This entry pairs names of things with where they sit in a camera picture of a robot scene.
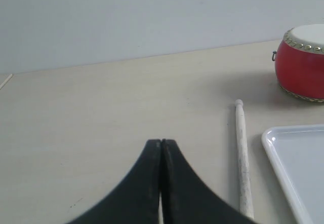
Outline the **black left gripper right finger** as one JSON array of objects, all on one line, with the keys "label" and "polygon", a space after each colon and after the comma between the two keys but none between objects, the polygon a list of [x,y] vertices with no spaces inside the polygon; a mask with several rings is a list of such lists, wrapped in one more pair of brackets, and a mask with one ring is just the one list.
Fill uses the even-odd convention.
[{"label": "black left gripper right finger", "polygon": [[164,223],[253,223],[200,179],[172,139],[161,142],[161,197]]}]

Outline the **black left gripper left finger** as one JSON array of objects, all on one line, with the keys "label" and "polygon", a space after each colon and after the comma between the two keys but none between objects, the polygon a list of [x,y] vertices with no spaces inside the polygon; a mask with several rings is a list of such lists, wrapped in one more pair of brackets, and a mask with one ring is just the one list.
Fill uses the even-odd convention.
[{"label": "black left gripper left finger", "polygon": [[70,223],[158,223],[161,141],[150,139],[123,180]]}]

